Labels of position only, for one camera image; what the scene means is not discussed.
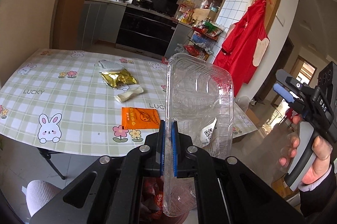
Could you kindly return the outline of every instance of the table leg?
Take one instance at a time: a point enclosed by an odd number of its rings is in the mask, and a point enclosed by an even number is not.
[[[53,162],[50,160],[52,155],[51,152],[53,151],[49,151],[43,148],[38,148],[41,156],[48,162],[48,164],[53,168],[53,170],[60,176],[60,178],[62,180],[65,180],[65,176],[61,174],[61,172],[55,167],[55,165],[53,164]]]

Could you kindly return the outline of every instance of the kitchen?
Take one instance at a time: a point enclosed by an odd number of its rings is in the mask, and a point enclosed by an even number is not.
[[[213,53],[212,47],[217,37],[206,38],[208,40],[203,40],[201,47],[196,46],[200,38],[196,39],[192,25],[204,21],[215,22],[224,2],[225,0],[85,0],[76,48],[88,50],[97,41],[103,41],[110,47],[162,59],[185,51],[188,46],[192,55],[206,60]],[[223,27],[218,27],[218,33],[222,32]]]

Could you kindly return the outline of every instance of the orange snack wrapper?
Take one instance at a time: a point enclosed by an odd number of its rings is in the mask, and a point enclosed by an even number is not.
[[[160,118],[156,109],[122,107],[124,129],[159,129]]]

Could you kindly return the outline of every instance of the human hand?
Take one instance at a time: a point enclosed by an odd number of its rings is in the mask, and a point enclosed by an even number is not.
[[[293,122],[298,124],[301,121],[301,117],[294,116]],[[279,163],[283,167],[287,167],[291,158],[294,158],[297,154],[297,148],[300,144],[298,136],[290,137],[290,146],[282,149],[282,157],[279,159]],[[316,159],[312,166],[302,179],[304,184],[314,183],[320,179],[329,169],[330,166],[330,154],[332,152],[332,146],[323,137],[317,136],[312,145],[312,150],[316,154]]]

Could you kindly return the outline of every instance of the silver bolt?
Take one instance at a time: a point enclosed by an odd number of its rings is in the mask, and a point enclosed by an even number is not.
[[[104,156],[100,157],[99,162],[101,164],[107,164],[107,163],[110,162],[110,157],[107,156],[107,155],[104,155]]]
[[[227,162],[228,164],[235,165],[238,162],[238,160],[234,157],[230,157],[230,158],[227,158]]]
[[[142,145],[142,146],[140,146],[139,147],[139,150],[141,151],[141,152],[147,152],[147,151],[149,151],[150,150],[150,146],[148,146],[148,145]]]
[[[195,153],[196,151],[198,151],[198,148],[195,147],[195,146],[189,146],[189,147],[187,148],[187,151],[188,151],[189,153]]]

